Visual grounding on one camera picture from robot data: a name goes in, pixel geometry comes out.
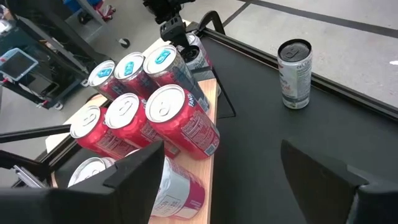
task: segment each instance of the screen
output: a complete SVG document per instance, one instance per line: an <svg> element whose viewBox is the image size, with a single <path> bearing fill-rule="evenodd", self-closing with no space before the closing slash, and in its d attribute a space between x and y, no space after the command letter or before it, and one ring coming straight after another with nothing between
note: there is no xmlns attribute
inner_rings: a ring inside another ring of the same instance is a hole
<svg viewBox="0 0 398 224"><path fill-rule="evenodd" d="M18 79L35 62L20 52L16 52L11 58L0 65L0 70L12 78Z"/></svg>

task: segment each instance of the gray floor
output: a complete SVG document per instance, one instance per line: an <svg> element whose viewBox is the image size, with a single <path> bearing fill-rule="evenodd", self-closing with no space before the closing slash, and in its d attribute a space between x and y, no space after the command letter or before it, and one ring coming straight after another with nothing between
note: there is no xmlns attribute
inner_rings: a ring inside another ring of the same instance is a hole
<svg viewBox="0 0 398 224"><path fill-rule="evenodd" d="M398 29L398 2L393 0L270 0L276 4L316 12L328 16ZM116 9L108 24L112 31L100 33L90 44L99 52L120 60L124 55L145 50L159 38L159 25L142 5L141 0L107 0ZM244 2L237 0L197 0L185 4L181 15L188 21L200 21L216 10L225 21ZM310 41L314 49L313 70L324 77L365 93L390 105L398 106L398 67L389 64L398 60L398 40L326 22L250 4L226 26L227 35L253 45L270 54L292 38ZM123 49L115 37L131 41ZM62 111L35 108L35 105L4 89L0 110L0 132L62 124L94 93L91 88L77 92ZM45 150L45 138L2 144L1 149L29 158ZM8 186L15 177L0 169L0 186Z"/></svg>

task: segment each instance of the blue logo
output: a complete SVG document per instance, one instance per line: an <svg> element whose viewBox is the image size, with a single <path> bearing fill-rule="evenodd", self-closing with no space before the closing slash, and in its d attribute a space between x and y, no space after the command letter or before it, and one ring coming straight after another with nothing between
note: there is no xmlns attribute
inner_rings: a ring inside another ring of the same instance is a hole
<svg viewBox="0 0 398 224"><path fill-rule="evenodd" d="M134 62L129 62L124 67L124 76L130 75L132 73L132 68L134 68Z"/></svg>
<svg viewBox="0 0 398 224"><path fill-rule="evenodd" d="M98 72L97 76L102 78L102 77L107 77L111 74L112 68L105 68L102 69L101 71Z"/></svg>
<svg viewBox="0 0 398 224"><path fill-rule="evenodd" d="M160 55L156 58L155 63L161 64L164 62L164 60L166 60L166 58L170 55L170 51L169 50L163 50L162 53L160 53Z"/></svg>

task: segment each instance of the black line on floor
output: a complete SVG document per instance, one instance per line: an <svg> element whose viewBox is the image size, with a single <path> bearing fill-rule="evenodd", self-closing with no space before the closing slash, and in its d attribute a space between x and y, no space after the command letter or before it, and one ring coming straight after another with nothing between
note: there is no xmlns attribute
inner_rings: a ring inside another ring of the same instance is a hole
<svg viewBox="0 0 398 224"><path fill-rule="evenodd" d="M223 27L226 27L233 19L236 18L241 12L245 10L250 5L250 2L247 1L246 3L243 4L236 12L234 12L231 16L229 16L224 22L223 22Z"/></svg>
<svg viewBox="0 0 398 224"><path fill-rule="evenodd" d="M381 27L381 26L375 26L375 25L366 24L363 22L351 21L351 20L347 20L347 19L341 19L341 18L337 18L337 17L333 17L333 16L326 16L323 14L303 11L303 10L295 9L292 7L281 6L279 4L274 4L274 3L265 2L265 1L259 1L259 0L238 0L238 1L246 2L246 3L250 2L251 4L255 4L257 6L267 7L269 9L275 9L275 10L278 10L281 12L286 12L289 14L306 17L309 19L315 19L318 21L327 22L327 23L334 24L334 25L339 25L339 26L348 27L348 28L352 28L352 29L371 32L373 34L384 35L387 37L398 38L398 30L395 30L395 29L390 29L390 28Z"/></svg>

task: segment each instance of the red can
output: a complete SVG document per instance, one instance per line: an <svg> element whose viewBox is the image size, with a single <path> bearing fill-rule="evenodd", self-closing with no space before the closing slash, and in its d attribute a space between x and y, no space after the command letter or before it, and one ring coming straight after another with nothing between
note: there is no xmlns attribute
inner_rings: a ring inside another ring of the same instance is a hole
<svg viewBox="0 0 398 224"><path fill-rule="evenodd" d="M89 106L70 126L76 142L101 156L121 159L137 148L117 138L105 124L106 108Z"/></svg>
<svg viewBox="0 0 398 224"><path fill-rule="evenodd" d="M139 52L125 56L116 66L114 76L131 92L148 99L159 85L143 69L145 56Z"/></svg>
<svg viewBox="0 0 398 224"><path fill-rule="evenodd" d="M105 115L105 123L113 134L139 149L163 139L149 124L145 105L145 99L126 93L112 102ZM164 146L165 155L172 159L180 152L168 141L165 141Z"/></svg>
<svg viewBox="0 0 398 224"><path fill-rule="evenodd" d="M146 116L151 126L194 159L206 159L220 144L220 134L195 97L178 85L160 87L150 96Z"/></svg>
<svg viewBox="0 0 398 224"><path fill-rule="evenodd" d="M128 91L127 88L115 78L113 74L114 68L114 62L107 60L95 67L88 77L88 84L109 100L114 100L127 92L133 92Z"/></svg>

